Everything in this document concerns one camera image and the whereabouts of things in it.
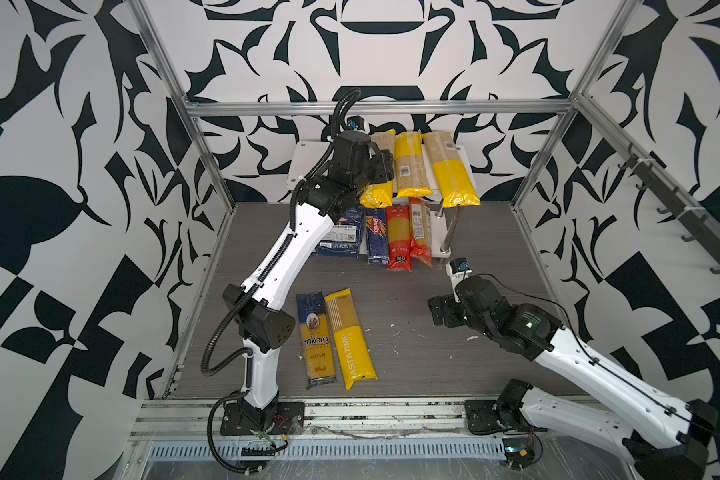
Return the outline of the yellow Pastatime bag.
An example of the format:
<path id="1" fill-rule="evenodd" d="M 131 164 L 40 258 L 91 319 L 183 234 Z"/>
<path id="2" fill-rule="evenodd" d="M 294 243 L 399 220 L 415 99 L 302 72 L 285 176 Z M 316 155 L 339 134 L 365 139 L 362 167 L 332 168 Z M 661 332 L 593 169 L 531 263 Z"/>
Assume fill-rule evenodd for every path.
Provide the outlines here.
<path id="1" fill-rule="evenodd" d="M 391 153 L 394 152 L 394 130 L 376 132 L 371 135 L 371 139 L 381 150 L 389 150 Z M 393 204 L 393 198 L 394 181 L 391 180 L 384 184 L 369 185 L 360 198 L 360 204 L 369 209 L 384 209 Z"/>
<path id="2" fill-rule="evenodd" d="M 377 379 L 351 290 L 331 293 L 325 303 L 345 389 L 351 390 L 358 381 Z"/>

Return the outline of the yellow spaghetti bag narrow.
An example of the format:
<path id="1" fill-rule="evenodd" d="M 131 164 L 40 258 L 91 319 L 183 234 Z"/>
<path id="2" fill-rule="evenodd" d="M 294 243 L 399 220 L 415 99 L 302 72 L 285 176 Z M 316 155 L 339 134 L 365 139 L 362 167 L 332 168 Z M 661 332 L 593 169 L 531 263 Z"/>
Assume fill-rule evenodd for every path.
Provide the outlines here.
<path id="1" fill-rule="evenodd" d="M 394 146 L 397 196 L 426 197 L 433 193 L 427 178 L 419 132 L 402 132 Z"/>

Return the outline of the blue Barilla spaghetti box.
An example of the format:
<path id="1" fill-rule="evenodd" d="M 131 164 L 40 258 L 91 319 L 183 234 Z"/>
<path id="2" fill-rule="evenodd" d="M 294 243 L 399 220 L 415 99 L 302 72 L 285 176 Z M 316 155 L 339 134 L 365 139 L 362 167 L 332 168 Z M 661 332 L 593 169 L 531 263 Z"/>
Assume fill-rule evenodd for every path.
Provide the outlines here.
<path id="1" fill-rule="evenodd" d="M 366 209 L 366 247 L 368 263 L 388 266 L 390 262 L 389 241 L 385 209 Z"/>

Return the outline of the red spaghetti bag labelled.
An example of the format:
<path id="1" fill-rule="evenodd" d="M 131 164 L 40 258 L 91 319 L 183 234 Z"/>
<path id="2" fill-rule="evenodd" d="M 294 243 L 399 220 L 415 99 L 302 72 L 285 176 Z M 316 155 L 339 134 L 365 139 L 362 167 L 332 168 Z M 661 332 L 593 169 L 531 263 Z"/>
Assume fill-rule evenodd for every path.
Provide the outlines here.
<path id="1" fill-rule="evenodd" d="M 414 259 L 431 267 L 433 261 L 430 208 L 421 198 L 410 198 L 409 213 L 411 230 L 410 254 Z"/>

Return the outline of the dark blue Barilla pasta bag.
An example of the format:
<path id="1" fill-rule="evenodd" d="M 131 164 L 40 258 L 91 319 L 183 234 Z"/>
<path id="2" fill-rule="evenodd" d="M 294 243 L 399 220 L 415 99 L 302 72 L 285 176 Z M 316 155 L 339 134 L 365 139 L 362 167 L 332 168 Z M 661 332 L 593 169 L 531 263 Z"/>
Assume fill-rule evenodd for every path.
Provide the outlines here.
<path id="1" fill-rule="evenodd" d="M 315 252 L 323 257 L 357 258 L 364 229 L 364 210 L 350 208 L 318 243 Z"/>

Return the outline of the yellow Pastatime bag barcode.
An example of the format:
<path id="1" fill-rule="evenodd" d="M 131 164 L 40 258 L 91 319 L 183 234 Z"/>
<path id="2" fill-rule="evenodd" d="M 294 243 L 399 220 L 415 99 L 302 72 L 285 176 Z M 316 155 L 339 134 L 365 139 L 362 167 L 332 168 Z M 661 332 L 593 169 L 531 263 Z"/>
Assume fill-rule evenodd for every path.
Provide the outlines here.
<path id="1" fill-rule="evenodd" d="M 422 137 L 445 208 L 481 204 L 459 150 L 448 132 L 430 132 Z"/>

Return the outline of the dark spaghetti pack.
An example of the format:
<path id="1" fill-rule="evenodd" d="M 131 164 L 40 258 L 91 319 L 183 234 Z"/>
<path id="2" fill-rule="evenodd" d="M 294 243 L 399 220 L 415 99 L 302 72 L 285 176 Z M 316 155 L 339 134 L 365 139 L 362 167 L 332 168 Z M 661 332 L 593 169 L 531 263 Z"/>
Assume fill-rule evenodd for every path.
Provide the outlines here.
<path id="1" fill-rule="evenodd" d="M 324 296 L 321 292 L 298 294 L 296 303 L 307 388 L 334 383 L 336 370 Z"/>

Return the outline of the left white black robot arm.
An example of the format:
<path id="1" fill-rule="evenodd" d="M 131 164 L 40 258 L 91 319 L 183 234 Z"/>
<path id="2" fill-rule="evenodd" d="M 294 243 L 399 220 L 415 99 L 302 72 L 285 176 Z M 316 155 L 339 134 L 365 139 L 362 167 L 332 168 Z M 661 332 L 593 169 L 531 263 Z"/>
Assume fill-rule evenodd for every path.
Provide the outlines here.
<path id="1" fill-rule="evenodd" d="M 323 156 L 297 181 L 288 222 L 266 257 L 241 285 L 225 289 L 228 312 L 203 351 L 200 370 L 210 377 L 244 358 L 243 387 L 221 401 L 233 427 L 271 427 L 279 399 L 280 348 L 296 326 L 295 318 L 283 310 L 291 286 L 320 241 L 365 189 L 392 180 L 393 173 L 392 153 L 369 134 L 333 134 Z"/>

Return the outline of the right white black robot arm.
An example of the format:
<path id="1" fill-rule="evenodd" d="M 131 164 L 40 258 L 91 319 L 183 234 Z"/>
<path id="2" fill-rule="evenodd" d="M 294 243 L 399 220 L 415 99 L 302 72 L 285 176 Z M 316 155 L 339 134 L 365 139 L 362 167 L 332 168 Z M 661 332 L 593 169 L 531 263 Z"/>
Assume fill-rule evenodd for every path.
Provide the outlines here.
<path id="1" fill-rule="evenodd" d="M 497 399 L 467 402 L 471 433 L 552 430 L 620 457 L 643 479 L 704 477 L 718 421 L 714 407 L 642 381 L 533 302 L 510 303 L 501 282 L 474 273 L 464 260 L 452 262 L 446 272 L 451 294 L 428 301 L 434 324 L 468 327 L 566 378 L 602 405 L 587 407 L 512 379 Z"/>

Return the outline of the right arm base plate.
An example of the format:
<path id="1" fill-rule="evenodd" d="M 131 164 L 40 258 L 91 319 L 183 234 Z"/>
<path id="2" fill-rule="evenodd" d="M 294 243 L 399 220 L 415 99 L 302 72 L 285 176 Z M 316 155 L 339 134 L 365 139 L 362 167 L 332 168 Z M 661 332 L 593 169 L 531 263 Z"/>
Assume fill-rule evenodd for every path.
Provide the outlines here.
<path id="1" fill-rule="evenodd" d="M 547 432 L 532 425 L 520 412 L 523 402 L 510 400 L 466 400 L 464 402 L 468 431 L 473 435 L 498 433 Z"/>

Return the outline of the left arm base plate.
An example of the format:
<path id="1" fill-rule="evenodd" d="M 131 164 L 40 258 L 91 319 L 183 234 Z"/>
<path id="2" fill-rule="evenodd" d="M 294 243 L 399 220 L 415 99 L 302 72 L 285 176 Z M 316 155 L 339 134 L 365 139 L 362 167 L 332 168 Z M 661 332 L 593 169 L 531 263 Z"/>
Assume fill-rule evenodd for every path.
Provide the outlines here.
<path id="1" fill-rule="evenodd" d="M 222 436 L 242 436 L 255 431 L 286 434 L 292 428 L 301 427 L 305 414 L 303 402 L 279 402 L 258 409 L 244 400 L 227 403 L 220 427 Z"/>

